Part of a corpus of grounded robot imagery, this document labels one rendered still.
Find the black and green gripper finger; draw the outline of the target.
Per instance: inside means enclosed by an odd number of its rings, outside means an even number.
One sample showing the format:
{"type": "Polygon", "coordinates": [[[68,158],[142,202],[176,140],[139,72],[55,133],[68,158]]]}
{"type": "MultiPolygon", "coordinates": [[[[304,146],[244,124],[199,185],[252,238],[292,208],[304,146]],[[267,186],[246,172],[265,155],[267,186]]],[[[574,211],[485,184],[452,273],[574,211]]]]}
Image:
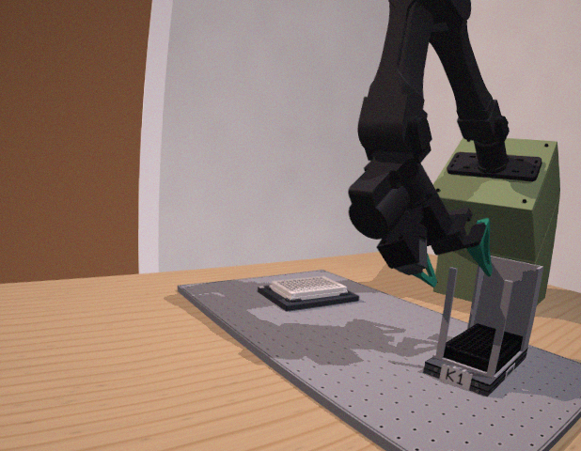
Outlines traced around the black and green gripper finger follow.
{"type": "Polygon", "coordinates": [[[425,283],[427,283],[431,287],[435,288],[435,286],[437,284],[437,280],[436,280],[436,276],[435,276],[430,258],[428,256],[428,253],[427,253],[427,259],[428,259],[428,268],[426,269],[426,271],[427,271],[429,276],[424,272],[412,274],[412,275],[421,279],[422,281],[424,281],[425,283]]]}
{"type": "Polygon", "coordinates": [[[491,255],[490,255],[490,220],[489,218],[485,218],[482,220],[478,220],[477,224],[485,223],[486,228],[481,240],[481,243],[478,246],[466,248],[468,253],[475,259],[475,261],[479,264],[481,269],[487,274],[488,277],[492,274],[492,262],[491,262],[491,255]],[[485,237],[485,239],[484,239],[485,237]],[[484,244],[483,244],[484,240],[484,244]],[[486,259],[485,259],[486,258],[486,259]],[[487,261],[487,262],[486,262],[487,261]]]}

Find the white well plate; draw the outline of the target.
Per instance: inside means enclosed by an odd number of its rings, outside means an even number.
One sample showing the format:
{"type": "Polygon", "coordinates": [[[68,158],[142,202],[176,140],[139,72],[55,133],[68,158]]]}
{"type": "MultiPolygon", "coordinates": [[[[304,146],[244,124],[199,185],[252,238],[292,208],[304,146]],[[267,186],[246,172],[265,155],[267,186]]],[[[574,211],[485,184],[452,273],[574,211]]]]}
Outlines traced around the white well plate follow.
{"type": "Polygon", "coordinates": [[[348,292],[347,287],[324,276],[273,281],[269,287],[277,294],[290,300],[338,296],[340,293],[348,292]]]}

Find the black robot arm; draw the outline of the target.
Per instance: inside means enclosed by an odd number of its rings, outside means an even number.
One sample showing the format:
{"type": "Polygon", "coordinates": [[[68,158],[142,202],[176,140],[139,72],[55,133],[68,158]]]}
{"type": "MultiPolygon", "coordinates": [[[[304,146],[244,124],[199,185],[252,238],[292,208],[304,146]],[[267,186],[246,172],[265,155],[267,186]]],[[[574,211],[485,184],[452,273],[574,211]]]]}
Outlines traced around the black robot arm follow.
{"type": "Polygon", "coordinates": [[[429,42],[452,88],[462,136],[477,152],[455,153],[448,173],[535,181],[542,158],[506,153],[509,122],[482,80],[468,37],[471,0],[388,2],[385,45],[357,128],[370,162],[349,188],[349,216],[360,233],[381,239],[377,249],[390,269],[412,275],[427,269],[427,242],[446,237],[453,223],[438,194],[427,197],[434,187],[421,164],[432,140],[423,110],[429,42]]]}

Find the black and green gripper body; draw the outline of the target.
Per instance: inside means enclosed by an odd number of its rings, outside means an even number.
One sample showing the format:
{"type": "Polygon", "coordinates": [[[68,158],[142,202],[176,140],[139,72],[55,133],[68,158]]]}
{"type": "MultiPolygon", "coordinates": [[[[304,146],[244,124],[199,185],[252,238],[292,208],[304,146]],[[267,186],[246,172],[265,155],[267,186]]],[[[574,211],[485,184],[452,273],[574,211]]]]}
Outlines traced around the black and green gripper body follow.
{"type": "Polygon", "coordinates": [[[469,207],[450,211],[448,215],[453,222],[448,235],[442,239],[427,242],[427,246],[431,245],[436,255],[475,247],[481,243],[486,228],[485,223],[472,225],[469,235],[465,235],[466,221],[471,221],[473,216],[469,207]]]}

